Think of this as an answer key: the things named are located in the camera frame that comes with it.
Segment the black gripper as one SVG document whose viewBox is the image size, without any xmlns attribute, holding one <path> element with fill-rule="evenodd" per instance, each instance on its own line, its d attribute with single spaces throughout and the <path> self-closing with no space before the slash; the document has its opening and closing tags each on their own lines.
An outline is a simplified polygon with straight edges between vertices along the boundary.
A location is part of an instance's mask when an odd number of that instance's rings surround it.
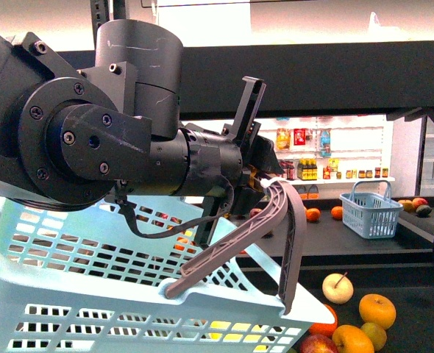
<svg viewBox="0 0 434 353">
<path fill-rule="evenodd" d="M 209 246 L 217 219 L 229 213 L 246 215 L 262 199 L 255 177 L 258 173 L 281 174 L 282 169 L 274 152 L 274 143 L 259 135 L 261 124 L 255 121 L 266 84 L 262 79 L 243 78 L 245 87 L 231 124 L 225 124 L 221 135 L 238 147 L 241 173 L 236 186 L 226 196 L 204 198 L 204 216 L 212 219 L 198 226 L 195 242 Z"/>
</svg>

